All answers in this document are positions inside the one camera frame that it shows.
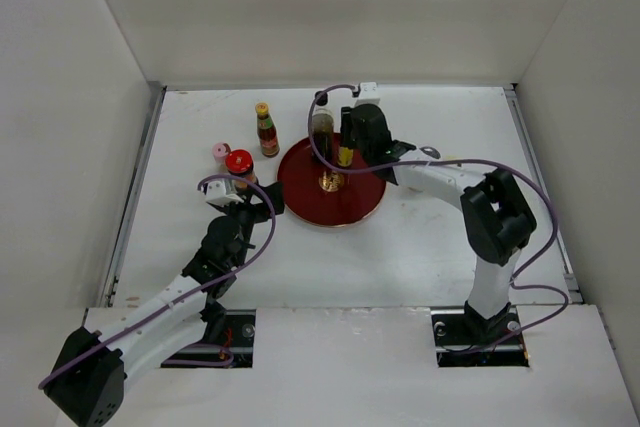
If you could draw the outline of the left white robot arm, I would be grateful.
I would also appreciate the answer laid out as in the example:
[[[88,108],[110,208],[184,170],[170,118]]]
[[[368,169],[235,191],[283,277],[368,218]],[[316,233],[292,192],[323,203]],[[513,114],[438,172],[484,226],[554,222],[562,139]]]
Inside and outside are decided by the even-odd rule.
[[[274,225],[284,211],[281,183],[251,183],[236,193],[234,180],[217,174],[201,183],[220,214],[168,286],[120,320],[94,331],[81,326],[66,338],[38,388],[75,425],[105,425],[141,376],[185,347],[214,345],[223,337],[224,309],[218,300],[265,250],[248,253],[254,227]]]

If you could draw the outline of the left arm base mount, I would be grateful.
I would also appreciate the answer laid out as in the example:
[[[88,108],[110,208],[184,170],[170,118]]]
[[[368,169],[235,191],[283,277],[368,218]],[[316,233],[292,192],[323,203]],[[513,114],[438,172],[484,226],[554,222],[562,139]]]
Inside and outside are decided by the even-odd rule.
[[[201,340],[165,360],[162,368],[242,369],[253,366],[255,309],[227,309],[219,302],[202,314],[207,326]]]

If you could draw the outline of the tall dark soy bottle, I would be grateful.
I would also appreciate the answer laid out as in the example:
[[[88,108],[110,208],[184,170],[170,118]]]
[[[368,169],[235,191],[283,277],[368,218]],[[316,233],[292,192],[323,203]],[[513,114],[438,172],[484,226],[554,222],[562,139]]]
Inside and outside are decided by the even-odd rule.
[[[331,164],[334,157],[333,134],[334,115],[328,107],[328,95],[317,91],[314,95],[315,107],[311,120],[312,140],[316,150],[312,157],[316,161],[323,158]]]

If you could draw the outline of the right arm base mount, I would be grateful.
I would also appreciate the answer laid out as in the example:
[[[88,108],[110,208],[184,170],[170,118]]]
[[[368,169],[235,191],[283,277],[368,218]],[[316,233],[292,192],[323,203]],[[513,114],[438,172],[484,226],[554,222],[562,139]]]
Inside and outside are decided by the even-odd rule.
[[[441,368],[529,366],[515,307],[491,322],[474,318],[463,308],[434,309],[431,323]]]

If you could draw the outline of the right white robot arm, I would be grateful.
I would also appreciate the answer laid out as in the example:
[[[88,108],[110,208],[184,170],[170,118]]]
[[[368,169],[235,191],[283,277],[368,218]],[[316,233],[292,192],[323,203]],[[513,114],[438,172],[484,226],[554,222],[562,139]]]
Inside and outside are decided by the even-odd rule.
[[[394,140],[382,110],[366,103],[341,109],[341,144],[356,149],[380,179],[425,192],[460,210],[476,254],[474,282],[464,304],[464,331],[476,345],[493,342],[506,328],[510,280],[537,221],[513,175],[504,168],[486,174],[436,158]]]

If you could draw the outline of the small yellow label bottle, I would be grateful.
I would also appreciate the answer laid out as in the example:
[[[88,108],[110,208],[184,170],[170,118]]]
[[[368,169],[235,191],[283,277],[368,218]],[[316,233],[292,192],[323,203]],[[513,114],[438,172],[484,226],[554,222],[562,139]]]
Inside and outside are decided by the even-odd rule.
[[[336,166],[341,169],[349,169],[352,166],[354,150],[352,148],[340,145],[336,157]]]

